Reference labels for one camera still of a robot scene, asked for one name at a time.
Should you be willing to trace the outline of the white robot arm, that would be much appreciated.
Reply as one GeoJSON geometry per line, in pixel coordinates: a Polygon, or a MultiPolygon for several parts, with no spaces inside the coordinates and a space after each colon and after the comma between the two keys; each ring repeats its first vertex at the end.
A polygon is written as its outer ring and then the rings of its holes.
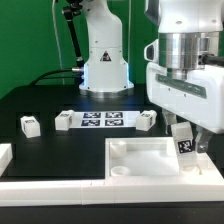
{"type": "Polygon", "coordinates": [[[142,78],[165,122],[172,126],[180,116],[194,123],[195,150],[205,152],[212,135],[224,133],[224,0],[134,0],[134,5],[124,59],[120,20],[106,0],[84,0],[89,58],[80,91],[112,97],[142,78]]]}

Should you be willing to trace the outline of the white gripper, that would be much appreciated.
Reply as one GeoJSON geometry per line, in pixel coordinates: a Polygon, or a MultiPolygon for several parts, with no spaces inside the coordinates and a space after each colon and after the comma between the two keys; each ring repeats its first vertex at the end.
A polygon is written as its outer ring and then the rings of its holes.
{"type": "Polygon", "coordinates": [[[170,78],[166,68],[149,62],[146,89],[149,100],[164,108],[166,134],[177,123],[176,115],[199,125],[195,138],[198,153],[208,151],[213,133],[224,133],[224,68],[206,65],[189,71],[181,81],[170,78]]]}

